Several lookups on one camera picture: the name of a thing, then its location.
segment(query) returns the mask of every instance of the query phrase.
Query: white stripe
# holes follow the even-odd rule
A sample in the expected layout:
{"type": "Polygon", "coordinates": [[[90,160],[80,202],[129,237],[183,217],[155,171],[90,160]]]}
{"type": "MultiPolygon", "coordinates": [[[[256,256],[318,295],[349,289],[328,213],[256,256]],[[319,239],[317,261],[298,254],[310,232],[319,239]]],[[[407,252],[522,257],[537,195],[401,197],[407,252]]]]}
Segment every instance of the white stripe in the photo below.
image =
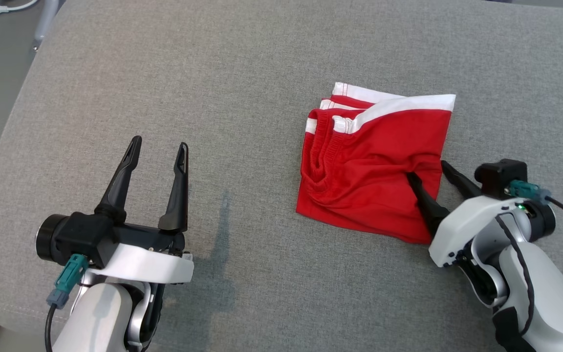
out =
{"type": "Polygon", "coordinates": [[[383,100],[405,98],[402,95],[384,93],[381,91],[348,85],[342,82],[336,82],[336,84],[333,86],[333,92],[331,92],[331,94],[344,95],[344,96],[348,96],[349,98],[362,100],[362,102],[368,102],[374,104],[379,103],[383,100]]]}
{"type": "Polygon", "coordinates": [[[360,110],[359,108],[347,107],[346,105],[334,103],[329,99],[321,100],[320,109],[321,110],[326,110],[326,109],[360,110]]]}
{"type": "Polygon", "coordinates": [[[453,111],[455,104],[455,94],[411,96],[409,98],[399,98],[384,100],[377,103],[358,114],[355,120],[343,118],[342,116],[333,117],[333,130],[340,133],[352,134],[358,132],[362,126],[384,116],[406,110],[447,110],[453,111]]]}
{"type": "Polygon", "coordinates": [[[317,133],[317,119],[308,118],[308,122],[305,124],[305,131],[311,134],[317,133]]]}

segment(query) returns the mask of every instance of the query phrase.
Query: red cloth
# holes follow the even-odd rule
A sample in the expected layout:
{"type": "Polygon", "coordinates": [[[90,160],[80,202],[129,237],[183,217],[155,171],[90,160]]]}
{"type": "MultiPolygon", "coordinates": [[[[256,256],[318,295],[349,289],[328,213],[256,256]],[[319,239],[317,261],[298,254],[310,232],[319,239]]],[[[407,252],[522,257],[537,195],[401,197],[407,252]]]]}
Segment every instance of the red cloth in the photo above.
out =
{"type": "Polygon", "coordinates": [[[338,227],[429,243],[405,174],[436,198],[455,95],[402,97],[337,83],[306,125],[297,212],[338,227]]]}

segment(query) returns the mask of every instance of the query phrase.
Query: gray fabric surface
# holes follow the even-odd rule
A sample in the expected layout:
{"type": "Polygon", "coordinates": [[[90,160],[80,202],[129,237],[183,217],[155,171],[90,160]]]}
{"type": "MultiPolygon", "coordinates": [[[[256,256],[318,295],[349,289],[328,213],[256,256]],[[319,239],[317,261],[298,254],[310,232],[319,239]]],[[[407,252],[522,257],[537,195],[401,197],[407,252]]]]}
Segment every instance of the gray fabric surface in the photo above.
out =
{"type": "MultiPolygon", "coordinates": [[[[491,312],[427,247],[295,214],[304,122],[335,81],[456,93],[444,158],[509,157],[563,200],[563,9],[470,0],[77,0],[40,49],[0,142],[0,324],[40,334],[60,267],[34,234],[91,212],[143,136],[128,221],[163,214],[191,149],[192,283],[154,350],[498,352],[491,312]]],[[[460,197],[443,183],[438,198],[460,197]]],[[[563,212],[539,245],[563,272],[563,212]]],[[[54,319],[61,329],[65,312],[54,319]]]]}

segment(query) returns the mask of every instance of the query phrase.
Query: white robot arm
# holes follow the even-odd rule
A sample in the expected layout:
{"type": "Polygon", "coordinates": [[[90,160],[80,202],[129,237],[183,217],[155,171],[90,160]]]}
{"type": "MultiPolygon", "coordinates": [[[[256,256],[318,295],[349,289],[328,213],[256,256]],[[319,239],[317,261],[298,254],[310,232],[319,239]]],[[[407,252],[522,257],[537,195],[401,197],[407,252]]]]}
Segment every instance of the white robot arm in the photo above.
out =
{"type": "Polygon", "coordinates": [[[436,265],[460,267],[483,305],[492,308],[496,339],[508,352],[563,352],[563,275],[533,242],[555,229],[549,205],[512,198],[513,180],[527,181],[527,165],[483,164],[475,183],[442,163],[447,179],[467,198],[453,212],[440,207],[409,174],[418,206],[434,238],[436,265]]]}
{"type": "Polygon", "coordinates": [[[143,352],[158,325],[166,285],[189,283],[192,254],[184,251],[188,229],[188,146],[176,158],[170,200],[158,228],[125,223],[131,172],[138,164],[142,138],[135,136],[108,189],[87,215],[49,216],[36,234],[40,258],[64,265],[45,324],[47,352],[143,352]],[[107,278],[142,286],[105,283],[107,278]],[[71,316],[51,346],[51,318],[80,285],[71,316]]]}

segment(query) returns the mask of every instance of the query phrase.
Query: teal connector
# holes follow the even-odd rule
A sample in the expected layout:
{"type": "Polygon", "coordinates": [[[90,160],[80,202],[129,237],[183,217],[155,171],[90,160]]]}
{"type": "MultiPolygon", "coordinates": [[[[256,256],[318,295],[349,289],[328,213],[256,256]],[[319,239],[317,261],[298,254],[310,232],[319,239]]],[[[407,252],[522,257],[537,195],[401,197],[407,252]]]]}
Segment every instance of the teal connector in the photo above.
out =
{"type": "Polygon", "coordinates": [[[510,182],[510,196],[519,198],[536,198],[536,194],[540,190],[540,186],[533,183],[514,180],[510,182]]]}
{"type": "Polygon", "coordinates": [[[69,294],[75,285],[80,283],[87,269],[88,260],[86,257],[80,254],[73,254],[54,283],[56,288],[51,291],[47,298],[47,303],[49,305],[56,305],[58,309],[64,308],[69,300],[69,294]]]}
{"type": "Polygon", "coordinates": [[[551,196],[551,192],[549,190],[541,189],[538,185],[520,180],[510,182],[509,192],[510,196],[533,199],[543,205],[547,205],[549,203],[547,197],[551,196]]]}

